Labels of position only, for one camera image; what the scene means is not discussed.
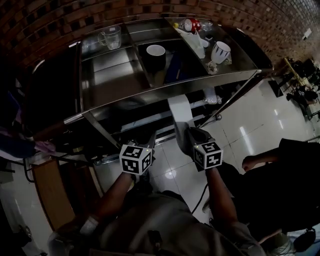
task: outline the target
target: red alarm clock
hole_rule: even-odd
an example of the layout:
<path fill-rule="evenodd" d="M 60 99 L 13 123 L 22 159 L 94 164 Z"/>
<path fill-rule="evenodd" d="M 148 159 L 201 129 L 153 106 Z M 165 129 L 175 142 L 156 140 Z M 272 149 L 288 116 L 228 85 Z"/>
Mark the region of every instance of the red alarm clock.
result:
<path fill-rule="evenodd" d="M 201 22 L 195 18 L 186 18 L 184 20 L 184 29 L 188 32 L 195 32 L 201 29 Z"/>

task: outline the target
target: brick wall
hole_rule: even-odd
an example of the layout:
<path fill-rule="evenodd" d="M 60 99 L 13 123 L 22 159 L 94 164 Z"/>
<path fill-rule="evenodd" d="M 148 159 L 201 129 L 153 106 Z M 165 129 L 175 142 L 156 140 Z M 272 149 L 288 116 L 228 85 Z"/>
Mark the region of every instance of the brick wall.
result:
<path fill-rule="evenodd" d="M 30 73 L 84 34 L 112 24 L 158 17 L 199 17 L 242 29 L 274 64 L 318 49 L 317 0 L 0 0 L 1 55 Z M 302 41 L 303 33 L 312 34 Z"/>

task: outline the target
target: metal rod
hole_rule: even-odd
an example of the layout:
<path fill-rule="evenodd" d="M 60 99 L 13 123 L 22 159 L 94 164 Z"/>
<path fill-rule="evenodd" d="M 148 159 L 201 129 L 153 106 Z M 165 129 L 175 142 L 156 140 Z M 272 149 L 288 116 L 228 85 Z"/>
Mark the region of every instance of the metal rod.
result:
<path fill-rule="evenodd" d="M 59 157 L 60 158 L 64 158 L 64 157 L 66 157 L 66 156 L 68 156 L 69 154 L 67 153 L 67 154 L 63 154 L 63 155 L 60 155 Z"/>
<path fill-rule="evenodd" d="M 206 122 L 204 122 L 203 124 L 201 124 L 199 128 L 202 128 L 202 127 L 210 124 L 211 122 L 216 121 L 215 116 L 216 116 L 217 114 L 220 114 L 220 112 L 222 111 L 222 109 L 224 108 L 224 106 L 226 106 L 226 105 L 232 100 L 232 98 L 234 98 L 234 97 L 247 85 L 247 83 L 249 83 L 249 82 L 251 81 L 251 79 L 254 78 L 254 77 L 256 76 L 256 74 L 258 74 L 258 73 L 261 73 L 261 70 L 258 70 L 258 71 L 256 71 L 256 72 L 254 72 L 254 74 L 240 87 L 240 89 L 237 90 L 237 91 L 235 92 L 235 94 L 232 95 L 231 98 L 230 98 L 225 104 L 223 104 L 216 112 L 214 112 L 213 114 L 211 114 L 211 117 L 210 117 Z"/>
<path fill-rule="evenodd" d="M 171 133 L 171 134 L 168 134 L 168 135 L 166 135 L 166 136 L 163 136 L 163 137 L 161 137 L 161 138 L 157 138 L 156 140 L 155 140 L 155 145 L 157 146 L 157 145 L 159 145 L 160 143 L 162 143 L 163 141 L 167 141 L 167 140 L 171 140 L 171 139 L 173 139 L 173 138 L 175 138 L 176 137 L 176 133 L 174 132 L 174 133 Z"/>
<path fill-rule="evenodd" d="M 5 169 L 0 169 L 0 172 L 5 172 L 5 173 L 12 173 L 12 174 L 14 174 L 16 171 L 5 168 Z"/>
<path fill-rule="evenodd" d="M 102 160 L 101 160 L 101 164 L 102 165 L 105 165 L 105 164 L 108 164 L 108 163 L 112 163 L 116 160 L 119 159 L 119 154 L 113 154 L 113 155 L 109 155 L 107 157 L 104 157 Z"/>
<path fill-rule="evenodd" d="M 198 100 L 196 102 L 190 103 L 190 109 L 195 109 L 195 108 L 204 106 L 206 104 L 207 103 L 204 102 L 203 100 Z M 158 121 L 158 120 L 170 117 L 170 116 L 172 116 L 172 113 L 171 113 L 170 110 L 165 111 L 165 112 L 161 112 L 161 113 L 157 113 L 157 114 L 142 118 L 140 120 L 137 120 L 137 121 L 122 125 L 121 126 L 121 130 L 113 133 L 112 135 L 120 134 L 120 133 L 129 131 L 130 129 L 137 128 L 137 127 L 140 127 L 140 126 L 144 126 L 146 124 L 149 124 L 149 123 L 152 123 L 152 122 L 155 122 L 155 121 Z"/>
<path fill-rule="evenodd" d="M 307 139 L 304 142 L 310 142 L 310 141 L 313 141 L 313 140 L 316 140 L 316 139 L 319 139 L 319 138 L 320 138 L 320 135 L 316 136 L 316 137 L 313 137 L 313 138 L 310 138 L 310 139 Z"/>
<path fill-rule="evenodd" d="M 117 149 L 121 149 L 120 144 L 110 135 L 109 132 L 106 131 L 105 128 L 95 119 L 94 115 L 90 112 L 86 112 L 82 114 L 85 119 L 89 121 L 90 124 L 94 128 L 98 130 L 102 134 L 103 137 L 105 137 L 108 141 L 110 141 Z"/>
<path fill-rule="evenodd" d="M 294 74 L 295 78 L 297 79 L 298 83 L 301 86 L 305 86 L 305 84 L 302 83 L 302 78 L 298 75 L 298 73 L 294 70 L 294 68 L 291 66 L 290 62 L 288 61 L 288 59 L 286 57 L 283 58 L 284 62 L 286 63 L 286 65 L 289 67 L 289 69 L 291 70 L 291 72 Z"/>
<path fill-rule="evenodd" d="M 10 163 L 13 163 L 13 164 L 16 164 L 16 165 L 19 165 L 19 166 L 25 166 L 23 163 L 21 162 L 17 162 L 17 161 L 13 161 L 13 160 L 9 160 L 9 159 L 6 159 L 8 162 Z"/>
<path fill-rule="evenodd" d="M 76 115 L 73 115 L 71 117 L 68 117 L 68 118 L 64 119 L 63 123 L 65 125 L 69 125 L 69 124 L 71 124 L 71 123 L 73 123 L 75 121 L 78 121 L 78 120 L 82 119 L 82 118 L 84 118 L 84 117 L 83 117 L 83 115 L 81 113 L 80 114 L 76 114 Z"/>

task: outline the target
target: white tile floor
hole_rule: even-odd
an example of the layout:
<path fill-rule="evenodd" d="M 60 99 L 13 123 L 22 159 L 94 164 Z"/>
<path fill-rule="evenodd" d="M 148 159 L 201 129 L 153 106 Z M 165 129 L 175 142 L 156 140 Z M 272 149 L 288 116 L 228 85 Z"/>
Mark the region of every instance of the white tile floor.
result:
<path fill-rule="evenodd" d="M 281 138 L 304 141 L 314 136 L 313 125 L 305 121 L 301 110 L 284 96 L 276 98 L 267 81 L 257 85 L 221 114 L 221 121 L 211 123 L 204 129 L 223 148 L 223 160 L 234 165 L 241 173 L 244 172 L 244 157 L 276 148 Z M 205 173 L 197 171 L 191 158 L 180 151 L 175 139 L 157 146 L 154 156 L 156 160 L 149 169 L 154 189 L 181 194 L 193 210 L 207 183 Z M 15 212 L 16 222 L 30 227 L 37 247 L 47 252 L 51 229 L 34 185 L 27 182 L 19 166 L 15 169 L 13 182 L 1 185 L 1 201 L 7 202 L 8 211 Z M 119 162 L 113 162 L 97 166 L 96 172 L 102 190 L 107 191 L 120 175 L 121 168 Z M 206 191 L 194 213 L 203 223 L 208 223 L 210 218 L 210 211 L 202 212 L 208 196 Z"/>

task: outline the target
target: person's arm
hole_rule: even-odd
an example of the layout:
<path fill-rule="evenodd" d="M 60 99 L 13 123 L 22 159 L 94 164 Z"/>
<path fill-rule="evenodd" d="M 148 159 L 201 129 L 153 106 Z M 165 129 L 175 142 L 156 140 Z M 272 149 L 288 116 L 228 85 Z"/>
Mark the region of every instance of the person's arm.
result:
<path fill-rule="evenodd" d="M 257 155 L 249 155 L 242 162 L 242 168 L 244 171 L 249 171 L 257 164 L 266 163 L 266 162 L 276 162 L 279 160 L 279 148 L 274 148 L 267 152 L 257 154 Z"/>
<path fill-rule="evenodd" d="M 217 168 L 205 171 L 209 187 L 210 209 L 215 228 L 248 256 L 266 256 L 259 243 L 251 236 L 248 227 L 240 223 L 234 202 Z"/>
<path fill-rule="evenodd" d="M 269 235 L 266 235 L 265 237 L 263 237 L 260 241 L 259 241 L 259 244 L 262 244 L 264 241 L 266 241 L 267 239 L 269 238 L 272 238 L 274 237 L 275 235 L 279 234 L 282 232 L 282 229 L 279 228 L 277 229 L 276 231 L 274 231 L 273 233 L 269 234 Z"/>
<path fill-rule="evenodd" d="M 100 223 L 107 223 L 118 215 L 131 183 L 131 174 L 121 173 L 100 199 L 92 215 L 78 215 L 55 231 L 48 241 L 50 255 L 89 255 L 88 237 L 94 234 Z"/>
<path fill-rule="evenodd" d="M 119 213 L 131 183 L 131 174 L 126 172 L 120 174 L 97 204 L 93 215 L 98 218 L 98 221 L 114 217 Z"/>
<path fill-rule="evenodd" d="M 217 168 L 205 171 L 210 194 L 210 209 L 215 221 L 230 224 L 238 221 L 236 207 Z"/>
<path fill-rule="evenodd" d="M 305 100 L 306 101 L 306 103 L 308 104 L 308 105 L 314 105 L 314 104 L 316 104 L 317 103 L 317 101 L 315 100 L 315 99 L 313 99 L 313 100 Z"/>

